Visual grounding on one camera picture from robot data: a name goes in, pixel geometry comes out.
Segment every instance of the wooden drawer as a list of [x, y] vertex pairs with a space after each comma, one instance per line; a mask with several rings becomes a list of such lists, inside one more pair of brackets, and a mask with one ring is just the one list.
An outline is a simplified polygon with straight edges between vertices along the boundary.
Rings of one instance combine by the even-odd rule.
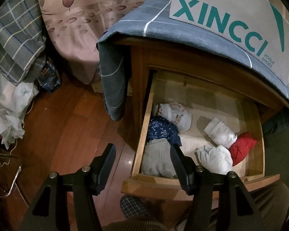
[[[211, 82], [158, 71], [153, 75], [132, 174], [123, 182], [122, 193], [165, 200], [192, 200], [192, 197], [181, 189], [178, 179], [141, 173], [152, 105], [174, 100], [192, 114], [191, 128], [180, 133], [180, 137], [183, 153], [192, 157], [196, 164], [195, 148], [208, 142], [213, 143], [203, 130], [213, 117], [218, 117], [237, 135], [250, 131], [258, 141], [244, 161], [233, 167], [246, 188], [252, 191], [279, 179], [279, 175], [264, 177], [262, 128], [257, 107], [251, 99]], [[214, 192], [213, 198], [218, 198], [218, 192]]]

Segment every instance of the hardwood floor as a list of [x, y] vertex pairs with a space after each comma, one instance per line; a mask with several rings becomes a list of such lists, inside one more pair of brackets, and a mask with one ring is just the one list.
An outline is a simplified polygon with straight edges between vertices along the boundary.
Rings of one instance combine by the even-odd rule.
[[[23, 162], [18, 183], [25, 197], [30, 202], [51, 171], [73, 173], [101, 155], [108, 143], [114, 143], [117, 155], [113, 169], [105, 190], [94, 197], [94, 202], [102, 225], [124, 220], [119, 201], [121, 184], [130, 175], [136, 149], [132, 121], [130, 97], [123, 119], [113, 122], [105, 111], [102, 94], [63, 74], [57, 91], [52, 95], [41, 91], [36, 96], [25, 117], [24, 138], [13, 151]], [[11, 162], [0, 168], [0, 181], [6, 176], [6, 185], [10, 183], [16, 167]], [[68, 202], [71, 230], [77, 230], [72, 194], [68, 194]], [[27, 209], [17, 190], [6, 198], [5, 207], [11, 230], [17, 230]]]

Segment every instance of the metal chair leg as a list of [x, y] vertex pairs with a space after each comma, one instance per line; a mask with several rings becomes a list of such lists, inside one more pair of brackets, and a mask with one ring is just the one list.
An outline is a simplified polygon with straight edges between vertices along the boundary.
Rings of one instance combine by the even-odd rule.
[[11, 192], [13, 190], [13, 187], [14, 187], [14, 185], [16, 183], [16, 180], [17, 180], [17, 178], [19, 176], [19, 173], [22, 170], [22, 160], [20, 160], [19, 157], [17, 157], [17, 156], [5, 155], [5, 154], [0, 154], [0, 158], [14, 159], [14, 160], [18, 160], [20, 162], [20, 165], [19, 165], [19, 167], [18, 167], [18, 169], [16, 171], [16, 174], [14, 176], [14, 179], [13, 179], [13, 182], [12, 182], [10, 190], [5, 195], [0, 195], [0, 198], [6, 198], [6, 197], [8, 197], [11, 194]]

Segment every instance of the metal bolt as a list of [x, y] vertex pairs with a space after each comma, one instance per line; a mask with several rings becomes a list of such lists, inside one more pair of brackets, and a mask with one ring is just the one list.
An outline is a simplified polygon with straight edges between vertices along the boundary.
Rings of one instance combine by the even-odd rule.
[[81, 170], [83, 171], [83, 172], [89, 172], [90, 171], [90, 166], [83, 166], [82, 168], [81, 168]]
[[51, 172], [51, 173], [49, 174], [49, 177], [50, 177], [51, 179], [54, 179], [54, 178], [57, 177], [57, 175], [58, 175], [57, 172]]
[[196, 171], [197, 172], [203, 172], [204, 171], [203, 166], [196, 166]]
[[229, 175], [231, 178], [237, 177], [237, 174], [236, 174], [235, 172], [233, 172], [233, 171], [228, 172], [228, 175]]

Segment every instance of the plaid fabric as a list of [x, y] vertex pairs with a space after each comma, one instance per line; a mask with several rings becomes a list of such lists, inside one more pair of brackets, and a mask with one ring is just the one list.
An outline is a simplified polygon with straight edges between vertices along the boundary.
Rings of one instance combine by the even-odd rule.
[[42, 27], [38, 0], [5, 0], [0, 7], [0, 71], [14, 85], [40, 75], [46, 41]]
[[123, 196], [120, 200], [120, 207], [126, 219], [134, 216], [148, 216], [155, 219], [150, 210], [136, 196]]

